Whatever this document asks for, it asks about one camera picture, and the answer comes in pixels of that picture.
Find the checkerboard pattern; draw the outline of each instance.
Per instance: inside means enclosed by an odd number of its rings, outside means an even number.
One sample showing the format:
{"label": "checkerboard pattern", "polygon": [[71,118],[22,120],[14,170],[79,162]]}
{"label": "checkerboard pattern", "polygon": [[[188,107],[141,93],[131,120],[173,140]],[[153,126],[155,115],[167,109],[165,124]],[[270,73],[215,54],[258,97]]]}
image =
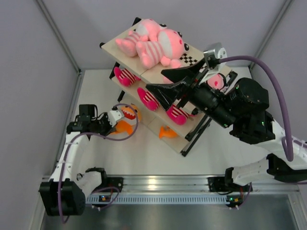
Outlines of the checkerboard pattern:
{"label": "checkerboard pattern", "polygon": [[195,58],[188,56],[187,54],[183,54],[180,58],[184,63],[188,64],[189,66],[194,65],[198,62]]}
{"label": "checkerboard pattern", "polygon": [[201,67],[201,69],[200,69],[200,73],[202,73],[203,72],[203,70],[206,68],[206,66],[207,66],[207,64],[205,63],[205,64],[203,64],[203,66]]}

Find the orange toy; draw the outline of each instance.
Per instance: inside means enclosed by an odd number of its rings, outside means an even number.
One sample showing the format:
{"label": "orange toy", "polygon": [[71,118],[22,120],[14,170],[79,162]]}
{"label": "orange toy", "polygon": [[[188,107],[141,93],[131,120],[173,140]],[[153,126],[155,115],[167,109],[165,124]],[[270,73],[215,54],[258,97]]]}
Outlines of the orange toy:
{"label": "orange toy", "polygon": [[[142,115],[138,107],[134,104],[131,104],[131,106],[132,108],[134,108],[134,111],[137,113],[140,122],[142,119]],[[127,132],[128,135],[130,135],[133,132],[133,127],[136,124],[135,113],[128,106],[121,107],[121,111],[123,112],[125,118],[124,120],[120,120],[117,122],[117,125],[115,126],[116,131],[111,134]]]}
{"label": "orange toy", "polygon": [[161,126],[160,128],[160,133],[159,133],[159,138],[163,138],[163,137],[166,137],[166,138],[175,138],[177,137],[178,134],[175,133],[173,130],[171,130],[168,126],[166,126],[166,128],[164,129],[163,126]]}

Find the gray wall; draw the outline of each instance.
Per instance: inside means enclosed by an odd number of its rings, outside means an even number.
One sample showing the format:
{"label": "gray wall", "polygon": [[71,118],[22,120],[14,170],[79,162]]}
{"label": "gray wall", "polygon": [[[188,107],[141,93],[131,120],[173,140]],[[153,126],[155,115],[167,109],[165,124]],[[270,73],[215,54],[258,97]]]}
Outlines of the gray wall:
{"label": "gray wall", "polygon": [[220,41],[229,55],[254,55],[283,0],[44,2],[78,64],[82,68],[109,68],[114,61],[99,49],[100,42],[128,29],[136,16],[166,23],[200,50]]}
{"label": "gray wall", "polygon": [[0,34],[0,228],[25,230],[76,74],[34,0],[1,0]]}
{"label": "gray wall", "polygon": [[[276,75],[284,93],[294,136],[307,140],[307,1],[295,0],[261,59]],[[254,78],[270,94],[269,111],[282,124],[280,106],[274,88],[259,67]]]}

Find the pink plush animal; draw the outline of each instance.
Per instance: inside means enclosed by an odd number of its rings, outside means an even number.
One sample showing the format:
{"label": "pink plush animal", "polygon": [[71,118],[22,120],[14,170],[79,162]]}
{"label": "pink plush animal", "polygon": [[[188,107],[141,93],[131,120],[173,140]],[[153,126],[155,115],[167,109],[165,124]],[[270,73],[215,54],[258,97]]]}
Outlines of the pink plush animal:
{"label": "pink plush animal", "polygon": [[153,19],[144,19],[138,24],[135,31],[129,31],[127,37],[117,38],[115,42],[127,56],[134,57],[137,55],[135,44],[138,41],[157,41],[158,33],[165,28],[165,24],[158,24]]}
{"label": "pink plush animal", "polygon": [[226,85],[226,79],[220,74],[216,74],[207,80],[207,84],[217,90],[221,90]]}
{"label": "pink plush animal", "polygon": [[159,62],[171,68],[181,67],[179,58],[189,50],[182,41],[182,34],[171,29],[164,29],[158,34],[158,41],[139,41],[136,51],[145,69],[150,69]]}
{"label": "pink plush animal", "polygon": [[172,119],[177,125],[184,125],[187,122],[189,114],[182,109],[177,109],[176,106],[172,105],[166,114]]}
{"label": "pink plush animal", "polygon": [[134,75],[127,69],[121,70],[120,68],[115,67],[114,74],[117,77],[120,84],[127,86],[127,87],[131,86],[135,81],[141,80],[140,78],[138,78],[136,75]]}
{"label": "pink plush animal", "polygon": [[138,88],[138,95],[143,104],[151,111],[155,111],[159,108],[158,100],[149,91],[145,91],[143,88]]}

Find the shelf rack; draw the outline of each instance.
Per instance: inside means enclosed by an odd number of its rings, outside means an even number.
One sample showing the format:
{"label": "shelf rack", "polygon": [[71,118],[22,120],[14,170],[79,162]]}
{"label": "shelf rack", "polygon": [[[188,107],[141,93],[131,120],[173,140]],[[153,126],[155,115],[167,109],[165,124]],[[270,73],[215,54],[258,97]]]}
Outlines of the shelf rack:
{"label": "shelf rack", "polygon": [[[178,137],[176,138],[162,138],[162,141],[166,142],[172,149],[178,153],[181,153],[181,155],[185,157],[205,129],[210,125],[211,119],[206,114],[199,113],[195,117],[189,117],[184,125],[179,126],[168,117],[161,106],[156,111],[150,111],[141,103],[141,100],[137,94],[137,89],[139,87],[145,89],[145,86],[148,83],[163,83],[163,75],[161,74],[161,71],[166,68],[161,64],[158,64],[151,69],[144,69],[138,56],[128,57],[123,54],[120,49],[118,49],[115,39],[126,37],[128,31],[134,30],[140,21],[140,18],[135,18],[131,28],[124,31],[109,42],[100,44],[101,49],[116,61],[109,78],[122,89],[118,97],[118,101],[121,102],[125,93],[127,93],[128,98],[125,98],[124,100],[128,103],[136,104],[139,109],[141,109],[143,117],[146,117],[142,123],[152,132],[159,136],[160,127],[168,126],[178,134]],[[182,66],[190,66],[197,63],[201,59],[203,59],[203,52],[189,45],[189,51],[186,53],[186,55],[182,56],[180,61]],[[137,75],[139,78],[141,78],[141,81],[136,81],[130,87],[121,85],[118,79],[114,78],[114,68],[119,66],[123,66],[131,73]],[[228,66],[224,66],[221,73],[226,77],[231,74],[236,75],[236,73],[233,72]],[[191,114],[196,108],[189,102],[182,109]]]}

